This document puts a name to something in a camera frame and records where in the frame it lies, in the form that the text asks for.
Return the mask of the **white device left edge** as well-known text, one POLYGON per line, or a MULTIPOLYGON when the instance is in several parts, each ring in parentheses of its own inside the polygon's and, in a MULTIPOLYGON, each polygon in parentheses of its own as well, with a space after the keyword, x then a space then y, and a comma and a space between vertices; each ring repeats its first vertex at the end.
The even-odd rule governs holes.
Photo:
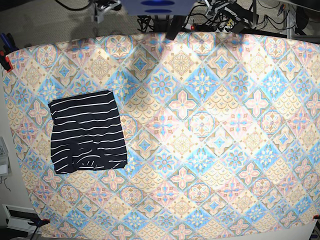
POLYGON ((11 174, 9 151, 3 137, 0 137, 0 176, 9 176, 11 174))

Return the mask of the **patterned tile tablecloth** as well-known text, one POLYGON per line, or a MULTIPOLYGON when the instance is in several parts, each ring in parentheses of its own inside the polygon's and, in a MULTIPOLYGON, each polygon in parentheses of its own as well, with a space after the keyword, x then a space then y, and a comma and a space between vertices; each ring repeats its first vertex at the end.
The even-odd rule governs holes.
POLYGON ((259 35, 111 35, 40 45, 1 70, 17 162, 48 238, 215 239, 320 214, 320 47, 259 35), (58 174, 55 99, 111 90, 128 163, 58 174))

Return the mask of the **white floor tray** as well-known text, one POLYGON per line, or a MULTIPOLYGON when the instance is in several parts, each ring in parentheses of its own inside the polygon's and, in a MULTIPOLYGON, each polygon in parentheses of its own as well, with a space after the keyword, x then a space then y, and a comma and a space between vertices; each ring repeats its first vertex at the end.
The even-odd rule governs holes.
POLYGON ((7 228, 28 233, 33 233, 36 230, 35 226, 29 224, 31 219, 39 218, 33 208, 9 204, 2 204, 2 208, 6 215, 7 228))

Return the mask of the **white power strip red switch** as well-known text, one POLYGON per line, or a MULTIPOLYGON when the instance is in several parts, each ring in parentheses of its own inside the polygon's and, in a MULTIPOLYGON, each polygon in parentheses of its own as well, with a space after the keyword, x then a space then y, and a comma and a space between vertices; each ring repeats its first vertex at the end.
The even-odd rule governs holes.
POLYGON ((188 23, 183 30, 185 32, 218 32, 218 33, 231 33, 233 25, 213 25, 213 24, 197 24, 188 23))

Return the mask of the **navy white striped T-shirt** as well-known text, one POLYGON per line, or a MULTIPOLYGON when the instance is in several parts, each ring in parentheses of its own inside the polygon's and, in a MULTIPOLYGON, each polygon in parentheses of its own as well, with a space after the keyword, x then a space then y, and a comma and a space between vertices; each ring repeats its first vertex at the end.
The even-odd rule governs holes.
POLYGON ((56 174, 123 169, 128 152, 110 90, 52 100, 50 158, 56 174))

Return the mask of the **blue box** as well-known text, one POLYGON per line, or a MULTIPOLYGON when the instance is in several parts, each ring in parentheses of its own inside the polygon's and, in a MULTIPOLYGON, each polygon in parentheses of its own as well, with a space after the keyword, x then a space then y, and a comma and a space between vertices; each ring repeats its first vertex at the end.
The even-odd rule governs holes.
POLYGON ((131 16, 178 15, 186 16, 195 0, 121 0, 122 6, 131 16))

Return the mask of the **orange blue clamp lower left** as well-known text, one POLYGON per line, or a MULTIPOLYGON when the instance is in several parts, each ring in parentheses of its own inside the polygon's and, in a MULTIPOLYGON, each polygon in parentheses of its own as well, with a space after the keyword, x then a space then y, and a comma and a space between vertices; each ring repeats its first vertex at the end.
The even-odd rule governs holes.
POLYGON ((37 228, 40 228, 40 227, 47 225, 49 223, 50 223, 49 219, 31 218, 28 222, 28 225, 36 226, 37 228))

